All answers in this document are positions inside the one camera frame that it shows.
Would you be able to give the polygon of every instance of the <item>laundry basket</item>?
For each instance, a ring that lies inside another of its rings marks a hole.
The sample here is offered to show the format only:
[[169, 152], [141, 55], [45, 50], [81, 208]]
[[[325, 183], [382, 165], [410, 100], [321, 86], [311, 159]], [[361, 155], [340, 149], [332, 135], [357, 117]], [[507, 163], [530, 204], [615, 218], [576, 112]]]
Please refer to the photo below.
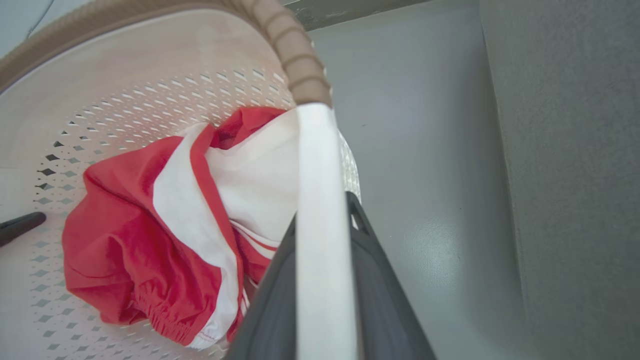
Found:
[[[194, 123], [217, 126], [238, 107], [299, 106], [301, 124], [330, 128], [323, 71], [303, 28], [275, 0], [97, 1], [1, 60], [0, 222], [47, 215], [0, 249], [3, 359], [221, 358], [226, 344], [184, 348], [148, 321], [102, 323], [66, 290], [65, 218], [85, 194], [89, 165]], [[351, 151], [334, 137], [312, 142], [327, 144], [312, 158], [342, 165], [317, 185], [335, 184], [341, 172], [340, 191], [359, 196]]]

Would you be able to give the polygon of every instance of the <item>basket handle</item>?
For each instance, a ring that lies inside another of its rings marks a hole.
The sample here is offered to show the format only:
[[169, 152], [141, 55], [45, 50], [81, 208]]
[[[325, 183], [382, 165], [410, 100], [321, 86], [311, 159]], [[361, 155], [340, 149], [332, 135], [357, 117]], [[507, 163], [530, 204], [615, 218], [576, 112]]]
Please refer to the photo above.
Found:
[[330, 85], [311, 39], [276, 0], [95, 0], [38, 31], [0, 60], [0, 94], [39, 65], [76, 45], [124, 26], [184, 10], [225, 10], [253, 25], [271, 44], [298, 105], [332, 107]]

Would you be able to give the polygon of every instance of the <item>red and white garment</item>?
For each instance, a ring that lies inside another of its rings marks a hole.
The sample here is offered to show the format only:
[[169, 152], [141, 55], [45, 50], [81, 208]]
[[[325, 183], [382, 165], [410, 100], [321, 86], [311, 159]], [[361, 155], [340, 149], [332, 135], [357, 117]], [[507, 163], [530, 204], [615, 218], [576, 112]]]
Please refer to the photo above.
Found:
[[62, 238], [68, 290], [107, 323], [231, 341], [244, 279], [260, 282], [297, 208], [298, 121], [282, 113], [242, 109], [87, 169]]

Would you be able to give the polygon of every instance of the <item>white fabric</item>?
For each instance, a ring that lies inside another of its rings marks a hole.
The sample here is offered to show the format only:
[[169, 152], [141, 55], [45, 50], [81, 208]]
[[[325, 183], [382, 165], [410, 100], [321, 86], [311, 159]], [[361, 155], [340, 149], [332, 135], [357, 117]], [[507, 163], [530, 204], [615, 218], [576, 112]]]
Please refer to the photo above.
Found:
[[[216, 309], [189, 344], [207, 348], [223, 339], [249, 301], [237, 283], [236, 257], [196, 181], [190, 152], [206, 124], [194, 125], [154, 183], [154, 207], [169, 230], [205, 262], [221, 269]], [[229, 150], [209, 148], [205, 158], [233, 227], [271, 259], [298, 208], [298, 125], [292, 110], [273, 119]], [[239, 291], [243, 292], [238, 304]]]
[[216, 309], [189, 344], [192, 348], [207, 348], [223, 339], [238, 312], [236, 256], [200, 191], [189, 157], [193, 143], [206, 126], [197, 124], [186, 131], [183, 141], [158, 175], [153, 197], [157, 214], [175, 237], [206, 263], [221, 270], [222, 282]]
[[205, 157], [232, 225], [271, 259], [298, 208], [298, 116], [273, 119], [229, 150]]

